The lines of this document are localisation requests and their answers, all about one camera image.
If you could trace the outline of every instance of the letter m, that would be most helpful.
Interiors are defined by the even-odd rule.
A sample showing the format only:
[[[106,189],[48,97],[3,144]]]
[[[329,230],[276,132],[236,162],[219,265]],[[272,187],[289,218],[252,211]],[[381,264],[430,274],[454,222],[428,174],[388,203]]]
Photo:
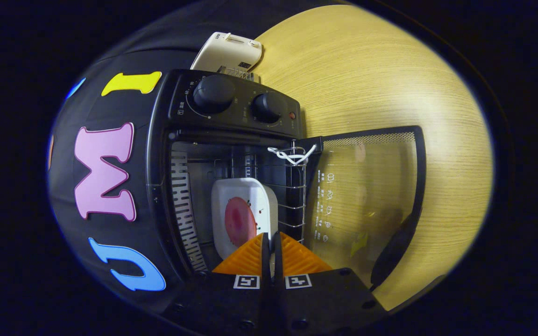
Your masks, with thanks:
[[[113,130],[87,131],[80,128],[74,144],[76,159],[90,173],[76,186],[74,196],[78,212],[83,219],[88,213],[113,213],[127,221],[136,219],[136,208],[130,191],[122,189],[117,196],[104,196],[128,179],[128,173],[103,160],[115,157],[126,163],[132,152],[134,125],[125,123]]]

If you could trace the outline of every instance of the control panel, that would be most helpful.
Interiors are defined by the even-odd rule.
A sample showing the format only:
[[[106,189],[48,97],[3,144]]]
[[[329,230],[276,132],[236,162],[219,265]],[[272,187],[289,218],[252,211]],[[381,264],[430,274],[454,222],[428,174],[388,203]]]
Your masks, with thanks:
[[[265,85],[200,70],[174,70],[168,117],[172,124],[245,130],[288,139],[304,137],[300,104]]]

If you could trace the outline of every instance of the pink food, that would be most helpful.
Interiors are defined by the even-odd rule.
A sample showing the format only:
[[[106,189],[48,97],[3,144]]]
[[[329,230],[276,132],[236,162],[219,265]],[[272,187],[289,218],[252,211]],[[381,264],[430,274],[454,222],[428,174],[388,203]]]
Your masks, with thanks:
[[[237,247],[256,236],[256,223],[248,203],[239,197],[231,198],[226,206],[226,231],[230,242]]]

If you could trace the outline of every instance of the wooden table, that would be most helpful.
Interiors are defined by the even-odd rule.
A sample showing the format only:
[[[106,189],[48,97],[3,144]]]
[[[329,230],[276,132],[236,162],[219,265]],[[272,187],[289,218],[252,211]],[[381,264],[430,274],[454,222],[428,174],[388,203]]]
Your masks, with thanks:
[[[310,9],[257,38],[253,72],[305,109],[308,136],[419,125],[425,134],[423,212],[408,251],[374,291],[387,310],[449,272],[487,212],[493,152],[478,104],[429,47],[353,6]]]

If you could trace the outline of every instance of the black background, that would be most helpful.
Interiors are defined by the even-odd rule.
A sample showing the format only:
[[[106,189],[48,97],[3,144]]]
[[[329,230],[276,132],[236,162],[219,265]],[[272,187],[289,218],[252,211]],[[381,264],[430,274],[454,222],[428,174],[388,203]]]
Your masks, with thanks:
[[[79,265],[47,204],[44,158],[79,73],[186,2],[0,2],[0,334],[175,332]],[[506,217],[487,226],[435,291],[374,333],[538,334],[538,1],[385,2],[481,72],[506,113],[516,164]]]

